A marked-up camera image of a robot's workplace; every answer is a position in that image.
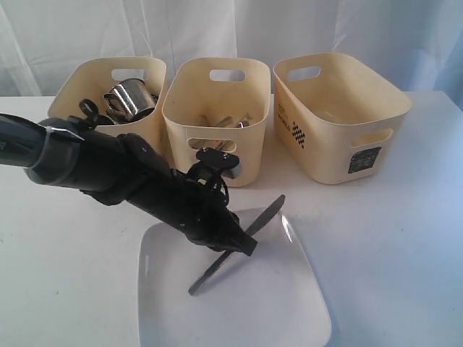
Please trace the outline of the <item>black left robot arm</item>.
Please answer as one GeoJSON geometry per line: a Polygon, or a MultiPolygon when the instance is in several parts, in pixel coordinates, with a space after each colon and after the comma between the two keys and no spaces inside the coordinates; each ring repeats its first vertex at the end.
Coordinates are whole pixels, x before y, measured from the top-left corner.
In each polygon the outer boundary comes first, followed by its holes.
{"type": "Polygon", "coordinates": [[[34,123],[1,115],[1,163],[36,184],[77,189],[106,206],[128,202],[194,244],[251,255],[256,240],[228,209],[224,181],[239,158],[209,147],[196,158],[181,172],[137,134],[111,136],[73,116],[34,123]]]}

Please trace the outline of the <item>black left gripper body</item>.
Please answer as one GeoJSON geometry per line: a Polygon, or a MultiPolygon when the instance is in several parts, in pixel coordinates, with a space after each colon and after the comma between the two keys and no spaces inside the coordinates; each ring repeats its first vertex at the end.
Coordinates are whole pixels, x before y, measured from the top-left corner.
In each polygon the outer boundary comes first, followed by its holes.
{"type": "Polygon", "coordinates": [[[129,196],[129,203],[181,231],[193,244],[242,251],[242,229],[222,194],[206,192],[175,170],[157,173],[129,196]]]}

